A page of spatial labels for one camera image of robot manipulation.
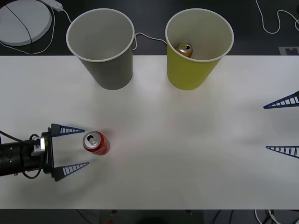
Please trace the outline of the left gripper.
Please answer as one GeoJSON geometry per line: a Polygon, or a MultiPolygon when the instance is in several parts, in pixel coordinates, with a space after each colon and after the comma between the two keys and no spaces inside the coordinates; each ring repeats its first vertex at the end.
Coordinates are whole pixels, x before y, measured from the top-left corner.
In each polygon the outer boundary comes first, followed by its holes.
{"type": "Polygon", "coordinates": [[[52,136],[64,136],[84,132],[85,130],[80,128],[51,124],[51,127],[48,127],[47,132],[42,133],[42,137],[44,137],[45,142],[43,172],[45,174],[51,174],[54,181],[58,182],[65,177],[75,173],[76,171],[79,171],[80,169],[89,165],[89,162],[54,168],[52,136]]]}

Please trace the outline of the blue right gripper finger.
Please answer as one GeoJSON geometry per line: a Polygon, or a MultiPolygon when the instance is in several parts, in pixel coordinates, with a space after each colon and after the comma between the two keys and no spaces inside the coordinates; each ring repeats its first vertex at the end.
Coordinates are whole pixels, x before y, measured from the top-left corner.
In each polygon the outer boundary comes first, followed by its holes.
{"type": "Polygon", "coordinates": [[[299,158],[299,146],[266,146],[266,148],[293,158],[299,158]]]}
{"type": "Polygon", "coordinates": [[[276,100],[270,104],[265,105],[264,109],[273,108],[287,108],[287,107],[298,107],[299,106],[299,92],[295,92],[289,96],[276,100]]]}

